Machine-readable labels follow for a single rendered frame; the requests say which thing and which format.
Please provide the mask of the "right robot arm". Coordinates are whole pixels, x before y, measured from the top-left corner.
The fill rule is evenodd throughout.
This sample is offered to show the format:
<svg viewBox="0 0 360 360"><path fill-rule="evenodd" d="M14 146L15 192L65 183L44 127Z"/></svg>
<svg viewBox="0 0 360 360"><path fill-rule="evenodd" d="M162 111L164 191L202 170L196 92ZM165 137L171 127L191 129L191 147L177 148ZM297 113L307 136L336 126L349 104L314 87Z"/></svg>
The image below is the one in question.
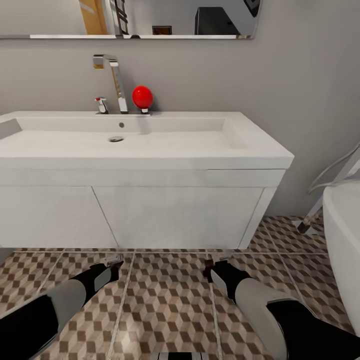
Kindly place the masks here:
<svg viewBox="0 0 360 360"><path fill-rule="evenodd" d="M360 337L317 317L292 295L271 288L213 253L203 271L240 308L274 360L360 360Z"/></svg>

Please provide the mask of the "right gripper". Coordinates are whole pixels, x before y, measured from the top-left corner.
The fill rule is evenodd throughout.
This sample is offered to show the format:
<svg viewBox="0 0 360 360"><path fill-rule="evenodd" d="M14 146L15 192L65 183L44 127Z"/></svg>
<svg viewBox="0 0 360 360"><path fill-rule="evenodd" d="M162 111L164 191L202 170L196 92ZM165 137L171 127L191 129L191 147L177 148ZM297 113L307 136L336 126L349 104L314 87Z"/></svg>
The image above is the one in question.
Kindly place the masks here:
<svg viewBox="0 0 360 360"><path fill-rule="evenodd" d="M203 271L204 278L207 278L210 282L212 282L212 276L211 276L211 269L214 268L213 266L207 266L205 270Z"/></svg>

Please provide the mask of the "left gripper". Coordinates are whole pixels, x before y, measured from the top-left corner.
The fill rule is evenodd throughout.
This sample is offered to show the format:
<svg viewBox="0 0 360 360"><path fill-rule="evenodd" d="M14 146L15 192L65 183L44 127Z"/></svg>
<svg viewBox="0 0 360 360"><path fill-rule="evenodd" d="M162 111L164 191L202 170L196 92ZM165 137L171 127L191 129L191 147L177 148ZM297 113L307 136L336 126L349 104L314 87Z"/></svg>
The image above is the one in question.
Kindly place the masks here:
<svg viewBox="0 0 360 360"><path fill-rule="evenodd" d="M111 268L111 278L110 278L110 282L114 282L114 281L117 281L119 280L119 269L118 267L114 267L114 268Z"/></svg>

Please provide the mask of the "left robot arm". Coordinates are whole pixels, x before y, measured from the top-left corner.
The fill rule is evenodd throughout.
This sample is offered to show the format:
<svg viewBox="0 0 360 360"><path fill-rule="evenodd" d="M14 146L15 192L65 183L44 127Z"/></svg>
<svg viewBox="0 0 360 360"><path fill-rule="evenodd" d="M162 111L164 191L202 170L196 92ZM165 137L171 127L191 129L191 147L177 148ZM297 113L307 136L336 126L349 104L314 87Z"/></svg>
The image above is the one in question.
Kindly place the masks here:
<svg viewBox="0 0 360 360"><path fill-rule="evenodd" d="M0 360L34 360L61 334L67 323L107 283L119 280L121 255L39 293L0 314Z"/></svg>

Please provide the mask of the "mousetrap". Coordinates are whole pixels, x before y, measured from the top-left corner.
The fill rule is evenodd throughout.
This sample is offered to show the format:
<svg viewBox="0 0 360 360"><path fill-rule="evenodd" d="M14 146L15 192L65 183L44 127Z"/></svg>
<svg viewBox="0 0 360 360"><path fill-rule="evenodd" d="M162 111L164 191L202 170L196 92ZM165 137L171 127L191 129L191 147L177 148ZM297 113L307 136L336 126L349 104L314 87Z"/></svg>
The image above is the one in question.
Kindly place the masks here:
<svg viewBox="0 0 360 360"><path fill-rule="evenodd" d="M110 269L116 268L116 267L121 268L121 266L122 266L123 263L124 263L124 261L119 262L119 263L111 264L111 265L109 266L109 268L110 268Z"/></svg>
<svg viewBox="0 0 360 360"><path fill-rule="evenodd" d="M204 263L205 263L205 267L213 267L214 266L214 261L211 259L204 260Z"/></svg>

